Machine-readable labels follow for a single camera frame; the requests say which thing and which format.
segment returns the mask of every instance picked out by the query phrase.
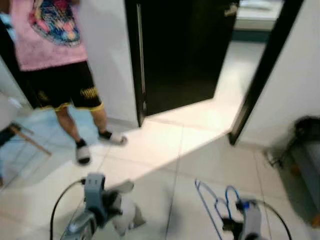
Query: dark door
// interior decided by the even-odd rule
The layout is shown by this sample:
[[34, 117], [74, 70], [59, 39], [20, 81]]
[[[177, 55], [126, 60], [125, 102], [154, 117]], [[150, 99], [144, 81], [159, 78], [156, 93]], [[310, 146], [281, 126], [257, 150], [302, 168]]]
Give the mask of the dark door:
[[214, 96], [238, 2], [140, 1], [147, 115]]

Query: tile grout line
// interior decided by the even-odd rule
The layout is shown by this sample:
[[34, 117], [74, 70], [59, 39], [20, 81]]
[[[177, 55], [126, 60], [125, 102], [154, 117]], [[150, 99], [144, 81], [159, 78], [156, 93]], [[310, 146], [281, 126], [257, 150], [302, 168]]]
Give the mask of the tile grout line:
[[190, 129], [197, 129], [197, 130], [201, 130], [201, 131], [221, 131], [223, 130], [223, 132], [229, 132], [231, 130], [231, 126], [230, 127], [215, 127], [215, 128], [209, 128], [209, 127], [203, 127], [203, 126], [199, 126], [199, 125], [193, 125], [193, 124], [188, 124], [185, 125], [183, 123], [179, 123], [176, 121], [170, 121], [170, 120], [162, 120], [162, 119], [150, 119], [147, 118], [148, 121], [154, 122], [154, 123], [160, 123], [160, 124], [169, 124], [169, 125], [173, 125], [175, 127], [183, 127], [183, 128], [190, 128]]
[[[128, 163], [132, 163], [132, 164], [137, 164], [137, 165], [140, 165], [140, 166], [145, 166], [145, 167], [150, 167], [150, 168], [155, 168], [155, 167], [159, 167], [161, 171], [166, 171], [166, 172], [177, 172], [178, 175], [182, 175], [182, 176], [185, 176], [187, 178], [195, 178], [196, 176], [193, 176], [192, 174], [189, 174], [189, 173], [185, 173], [185, 172], [180, 172], [179, 170], [177, 170], [178, 168], [176, 167], [176, 170], [173, 170], [173, 169], [170, 169], [170, 168], [167, 168], [167, 167], [162, 167], [162, 166], [154, 166], [152, 164], [148, 164], [148, 163], [144, 163], [144, 162], [140, 162], [140, 161], [134, 161], [134, 160], [130, 160], [130, 159], [126, 159], [126, 158], [122, 158], [122, 157], [117, 157], [117, 156], [108, 156], [109, 158], [111, 159], [115, 159], [115, 160], [120, 160], [120, 161], [124, 161], [124, 162], [128, 162]], [[208, 177], [201, 177], [201, 179], [203, 180], [206, 180], [210, 183], [213, 183], [213, 184], [218, 184], [218, 185], [225, 185], [226, 183], [223, 182], [223, 181], [218, 181], [218, 180], [212, 180]], [[237, 189], [241, 190], [241, 191], [244, 191], [244, 192], [252, 192], [252, 193], [255, 193], [255, 194], [258, 194], [259, 196], [262, 196], [262, 193], [261, 193], [261, 189], [250, 189], [250, 188], [244, 188], [244, 187], [237, 187]]]
[[256, 169], [257, 169], [257, 172], [258, 172], [258, 177], [259, 177], [259, 180], [261, 181], [261, 192], [263, 193], [263, 197], [268, 197], [268, 198], [273, 198], [273, 199], [276, 199], [276, 200], [285, 200], [285, 201], [289, 201], [289, 202], [295, 202], [296, 204], [304, 204], [305, 202], [301, 199], [298, 199], [297, 197], [294, 197], [290, 194], [284, 196], [284, 195], [276, 195], [276, 194], [273, 194], [273, 193], [264, 193], [263, 192], [263, 188], [262, 188], [262, 180], [260, 178], [260, 172], [259, 172], [259, 169], [258, 169], [258, 161], [256, 160]]
[[[265, 194], [264, 194], [264, 191], [263, 191], [262, 180], [260, 178], [260, 172], [259, 172], [259, 169], [258, 169], [258, 162], [257, 162], [257, 158], [256, 158], [256, 152], [253, 151], [253, 150], [251, 150], [251, 151], [253, 153], [253, 158], [254, 158], [254, 161], [255, 161], [255, 169], [256, 169], [256, 172], [257, 172], [258, 180], [259, 180], [262, 200], [265, 201]], [[263, 209], [264, 209], [264, 213], [265, 213], [265, 218], [266, 218], [266, 222], [267, 222], [267, 226], [268, 226], [268, 232], [269, 232], [269, 235], [270, 235], [270, 239], [272, 240], [272, 234], [271, 234], [271, 228], [270, 228], [269, 215], [267, 213], [267, 208], [265, 206], [263, 206]]]
[[182, 126], [181, 139], [180, 139], [180, 144], [179, 144], [179, 149], [178, 149], [178, 159], [177, 159], [176, 166], [175, 166], [175, 174], [174, 174], [173, 188], [172, 188], [172, 197], [171, 197], [171, 203], [170, 203], [170, 208], [169, 208], [168, 221], [167, 221], [166, 229], [165, 229], [164, 240], [167, 240], [167, 237], [168, 237], [170, 217], [171, 217], [172, 208], [173, 208], [173, 205], [174, 205], [176, 185], [177, 185], [177, 178], [178, 178], [178, 168], [179, 168], [179, 162], [180, 162], [180, 156], [181, 156], [180, 153], [181, 153], [182, 143], [183, 143], [183, 139], [184, 139], [184, 128], [185, 128], [185, 127]]
[[13, 164], [17, 162], [18, 157], [21, 155], [21, 153], [26, 149], [28, 142], [25, 141], [21, 149], [18, 151], [18, 153], [15, 155], [14, 160], [12, 161]]
[[[50, 141], [50, 139], [52, 138], [52, 136], [54, 136], [55, 134], [56, 134], [56, 132], [53, 131], [52, 134], [51, 134], [50, 136], [48, 136], [48, 138], [43, 142], [43, 144], [44, 144], [44, 145], [47, 144], [47, 143]], [[30, 159], [33, 159], [38, 153], [41, 153], [41, 151], [37, 149], [37, 150], [34, 152], [34, 154], [29, 158], [29, 160], [30, 160]], [[12, 180], [9, 181], [1, 190], [6, 189], [6, 188], [18, 177], [18, 175], [23, 171], [23, 169], [25, 169], [25, 167], [27, 166], [28, 163], [29, 163], [29, 162], [27, 162], [27, 163], [21, 168], [21, 170], [19, 171], [19, 173], [18, 173], [15, 177], [13, 177]], [[0, 216], [3, 216], [4, 218], [7, 218], [7, 219], [11, 219], [12, 221], [14, 221], [14, 222], [16, 222], [16, 223], [18, 223], [18, 224], [24, 225], [24, 226], [26, 226], [26, 227], [28, 227], [28, 228], [38, 227], [38, 226], [37, 226], [36, 224], [34, 224], [34, 223], [31, 223], [31, 222], [29, 222], [29, 221], [21, 220], [21, 219], [16, 218], [16, 217], [14, 217], [14, 216], [12, 216], [12, 215], [6, 214], [6, 213], [4, 213], [4, 212], [2, 212], [2, 211], [0, 211]], [[42, 227], [42, 226], [40, 226], [40, 228], [41, 228], [43, 231], [49, 231], [49, 230], [50, 230], [50, 229], [47, 229], [46, 227]], [[60, 234], [61, 234], [61, 233], [60, 233], [60, 232], [57, 232], [57, 231], [54, 231], [54, 232], [53, 232], [53, 235], [56, 236], [56, 237], [57, 237], [58, 235], [60, 235]]]
[[[178, 174], [182, 175], [182, 176], [184, 176], [186, 178], [192, 178], [192, 179], [197, 178], [197, 176], [194, 176], [192, 174], [185, 173], [185, 172], [178, 172]], [[221, 186], [230, 185], [229, 182], [213, 180], [213, 179], [210, 179], [210, 178], [205, 177], [205, 176], [201, 176], [201, 177], [198, 176], [198, 178], [201, 179], [201, 180], [204, 180], [206, 182], [209, 182], [211, 184], [217, 184], [217, 185], [221, 185]], [[245, 188], [245, 187], [242, 187], [242, 186], [241, 187], [237, 186], [236, 189], [240, 190], [240, 191], [243, 191], [243, 192], [253, 193], [253, 194], [256, 194], [256, 195], [259, 195], [259, 196], [262, 197], [261, 189], [250, 189], [250, 188]]]
[[106, 159], [107, 159], [107, 157], [108, 157], [108, 154], [109, 154], [109, 152], [110, 152], [110, 150], [111, 150], [111, 147], [112, 147], [112, 146], [110, 145], [109, 148], [107, 149], [106, 153], [103, 155], [103, 160], [101, 161], [100, 165], [99, 165], [98, 168], [96, 169], [97, 171], [100, 171], [102, 165], [105, 163], [105, 161], [106, 161]]

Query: black shorts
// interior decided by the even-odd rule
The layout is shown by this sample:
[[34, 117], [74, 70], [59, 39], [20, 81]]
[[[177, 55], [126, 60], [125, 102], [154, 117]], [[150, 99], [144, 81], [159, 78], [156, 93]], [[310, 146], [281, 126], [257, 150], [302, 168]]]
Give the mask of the black shorts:
[[104, 107], [86, 61], [26, 71], [24, 76], [32, 90], [35, 108], [59, 111], [70, 103], [90, 111]]

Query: black cable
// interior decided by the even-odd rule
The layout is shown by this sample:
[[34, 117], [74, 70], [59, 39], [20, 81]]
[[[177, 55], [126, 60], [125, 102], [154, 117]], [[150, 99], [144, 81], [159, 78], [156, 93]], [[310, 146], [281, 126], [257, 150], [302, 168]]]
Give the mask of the black cable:
[[75, 181], [73, 183], [71, 183], [59, 196], [58, 200], [55, 202], [55, 205], [53, 207], [52, 213], [51, 213], [51, 219], [50, 219], [50, 240], [54, 239], [54, 217], [55, 217], [55, 212], [56, 212], [56, 208], [58, 206], [58, 203], [60, 202], [61, 198], [65, 195], [65, 193], [72, 188], [74, 185], [76, 184], [82, 184], [84, 185], [86, 182], [85, 178], [82, 178], [78, 181]]
[[267, 207], [268, 209], [270, 209], [270, 210], [278, 217], [278, 219], [282, 222], [282, 224], [283, 224], [283, 226], [284, 226], [284, 228], [285, 228], [285, 230], [286, 230], [286, 233], [287, 233], [287, 235], [288, 235], [289, 240], [292, 240], [291, 233], [290, 233], [289, 228], [288, 228], [288, 226], [286, 225], [285, 221], [284, 221], [283, 218], [280, 216], [280, 214], [279, 214], [270, 204], [266, 203], [266, 202], [263, 201], [263, 200], [258, 200], [258, 199], [252, 199], [252, 200], [249, 200], [248, 202], [251, 202], [251, 203], [253, 203], [253, 204], [256, 204], [256, 203], [258, 203], [258, 204], [263, 204], [265, 207]]

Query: pink t-shirt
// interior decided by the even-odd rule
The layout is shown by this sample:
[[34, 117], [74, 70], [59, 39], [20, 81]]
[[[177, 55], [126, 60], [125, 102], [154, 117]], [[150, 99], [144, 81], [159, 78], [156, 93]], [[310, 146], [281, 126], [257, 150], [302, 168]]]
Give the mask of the pink t-shirt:
[[21, 71], [88, 59], [73, 19], [75, 9], [67, 1], [11, 0], [11, 19], [16, 31], [15, 52]]

